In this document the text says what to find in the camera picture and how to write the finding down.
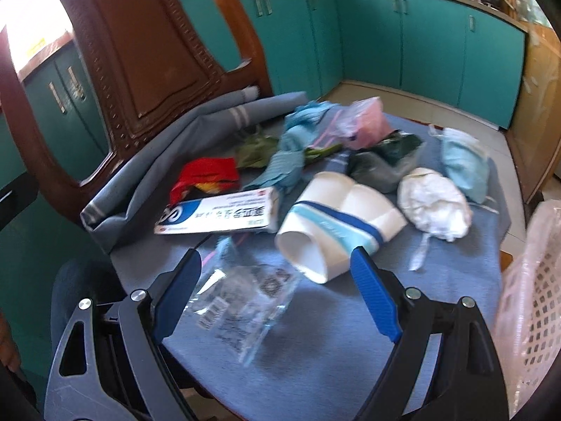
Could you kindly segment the white toothpaste box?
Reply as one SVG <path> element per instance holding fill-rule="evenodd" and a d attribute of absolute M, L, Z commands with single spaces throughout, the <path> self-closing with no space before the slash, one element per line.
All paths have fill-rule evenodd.
<path fill-rule="evenodd" d="M 200 200 L 182 201 L 164 209 L 154 226 L 156 235 L 268 232 L 278 230 L 279 194 L 259 188 Z"/>

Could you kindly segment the teal waffle cloth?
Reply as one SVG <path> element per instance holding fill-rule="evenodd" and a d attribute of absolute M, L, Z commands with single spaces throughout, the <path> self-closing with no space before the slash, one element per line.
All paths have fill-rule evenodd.
<path fill-rule="evenodd" d="M 343 144 L 329 133 L 337 107 L 335 103 L 313 101 L 287 115 L 277 148 L 264 171 L 243 190 L 274 187 L 284 196 L 299 183 L 306 165 L 340 152 Z"/>

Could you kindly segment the red snack wrapper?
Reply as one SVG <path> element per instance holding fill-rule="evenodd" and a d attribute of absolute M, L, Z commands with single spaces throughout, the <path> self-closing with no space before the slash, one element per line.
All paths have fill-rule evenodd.
<path fill-rule="evenodd" d="M 203 157 L 183 166 L 169 192 L 169 205 L 183 201 L 194 189 L 208 195 L 218 195 L 239 188 L 236 160 Z"/>

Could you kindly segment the teal kitchen cabinets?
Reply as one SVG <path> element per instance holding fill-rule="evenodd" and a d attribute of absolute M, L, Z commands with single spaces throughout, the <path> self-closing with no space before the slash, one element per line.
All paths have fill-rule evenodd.
<path fill-rule="evenodd" d="M 179 0 L 201 41 L 226 71 L 241 63 L 214 0 Z M 391 87 L 466 111 L 496 126 L 513 118 L 526 33 L 458 0 L 239 0 L 265 55 L 271 96 L 311 99 L 348 79 Z M 76 181 L 104 161 L 108 136 L 71 21 L 71 39 L 21 76 L 52 155 Z M 1 28 L 13 64 L 13 26 Z"/>

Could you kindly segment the clear plastic bag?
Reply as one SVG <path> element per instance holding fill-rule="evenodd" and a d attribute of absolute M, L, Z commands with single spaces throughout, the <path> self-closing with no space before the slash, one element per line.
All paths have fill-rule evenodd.
<path fill-rule="evenodd" d="M 194 325 L 247 366 L 301 281 L 302 274 L 289 264 L 258 262 L 226 237 L 204 261 L 184 310 Z"/>

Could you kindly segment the pink lined laundry basket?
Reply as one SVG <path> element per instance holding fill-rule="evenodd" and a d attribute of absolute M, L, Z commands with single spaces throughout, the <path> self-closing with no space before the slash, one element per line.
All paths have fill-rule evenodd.
<path fill-rule="evenodd" d="M 493 343 L 514 417 L 530 406 L 560 357 L 560 201 L 537 206 L 524 250 L 502 282 Z"/>

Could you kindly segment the light blue face mask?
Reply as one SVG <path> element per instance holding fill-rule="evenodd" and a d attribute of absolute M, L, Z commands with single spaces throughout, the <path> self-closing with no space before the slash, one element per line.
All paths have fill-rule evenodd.
<path fill-rule="evenodd" d="M 429 134 L 441 142 L 441 161 L 447 176 L 471 201 L 484 204 L 490 177 L 489 155 L 481 141 L 464 131 L 429 126 Z"/>

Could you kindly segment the green vegetable leaf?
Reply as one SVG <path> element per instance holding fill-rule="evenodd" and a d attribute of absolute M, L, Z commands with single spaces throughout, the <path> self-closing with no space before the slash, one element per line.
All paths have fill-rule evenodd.
<path fill-rule="evenodd" d="M 301 169 L 343 149 L 335 139 L 317 142 L 318 131 L 312 126 L 296 125 L 279 137 L 262 131 L 248 136 L 236 152 L 239 169 L 277 168 L 281 172 Z"/>

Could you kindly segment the brown wooden chair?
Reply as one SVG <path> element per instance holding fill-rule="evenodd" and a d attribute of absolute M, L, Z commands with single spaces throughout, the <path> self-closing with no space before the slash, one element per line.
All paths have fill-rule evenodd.
<path fill-rule="evenodd" d="M 1 107 L 28 172 L 56 212 L 80 220 L 86 204 L 183 113 L 255 86 L 272 95 L 259 37 L 239 0 L 214 0 L 241 63 L 226 71 L 209 53 L 179 0 L 60 0 L 71 21 L 108 136 L 104 161 L 83 181 L 50 152 L 28 97 L 1 47 Z"/>

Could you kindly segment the silver green foil packet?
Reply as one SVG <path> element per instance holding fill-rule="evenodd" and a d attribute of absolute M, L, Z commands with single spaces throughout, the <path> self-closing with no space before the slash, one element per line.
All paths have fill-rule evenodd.
<path fill-rule="evenodd" d="M 395 130 L 374 146 L 353 152 L 346 174 L 380 193 L 393 193 L 401 179 L 418 167 L 425 146 L 417 135 Z"/>

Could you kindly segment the white tissue wad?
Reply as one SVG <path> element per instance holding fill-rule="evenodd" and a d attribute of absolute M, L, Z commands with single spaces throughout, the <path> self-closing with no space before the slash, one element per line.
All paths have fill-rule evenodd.
<path fill-rule="evenodd" d="M 398 207 L 419 231 L 453 242 L 467 236 L 473 212 L 453 181 L 418 167 L 398 185 Z"/>

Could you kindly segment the pink plastic bag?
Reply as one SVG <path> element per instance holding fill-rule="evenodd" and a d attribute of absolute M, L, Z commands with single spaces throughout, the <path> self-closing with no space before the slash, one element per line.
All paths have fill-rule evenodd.
<path fill-rule="evenodd" d="M 336 137 L 353 150 L 374 146 L 393 131 L 379 97 L 351 103 L 338 113 L 338 119 L 335 121 Z"/>

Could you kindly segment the crushed white paper cup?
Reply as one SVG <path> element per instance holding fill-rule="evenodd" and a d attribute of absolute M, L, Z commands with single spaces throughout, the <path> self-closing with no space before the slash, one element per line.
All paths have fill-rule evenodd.
<path fill-rule="evenodd" d="M 346 273 L 357 247 L 378 252 L 407 224 L 383 194 L 331 171 L 312 178 L 286 214 L 275 244 L 314 283 Z"/>

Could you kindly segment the blue striped tablecloth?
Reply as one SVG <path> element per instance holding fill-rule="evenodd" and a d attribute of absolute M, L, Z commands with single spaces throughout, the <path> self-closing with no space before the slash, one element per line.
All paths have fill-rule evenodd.
<path fill-rule="evenodd" d="M 190 248 L 207 258 L 217 245 L 214 237 L 153 231 L 180 166 L 203 155 L 228 154 L 240 129 L 277 126 L 279 116 L 307 101 L 302 92 L 262 99 L 253 87 L 223 95 L 177 119 L 117 172 L 81 219 L 111 258 L 124 289 L 146 288 Z M 487 208 L 474 208 L 468 235 L 451 243 L 433 240 L 420 271 L 409 268 L 421 240 L 411 225 L 384 244 L 374 261 L 432 299 L 471 296 L 493 323 L 501 292 L 499 247 L 511 220 L 497 175 L 490 177 L 489 194 Z M 392 350 L 350 274 L 324 284 L 302 279 L 248 365 L 190 314 L 163 344 L 201 386 L 248 420 L 350 420 Z"/>

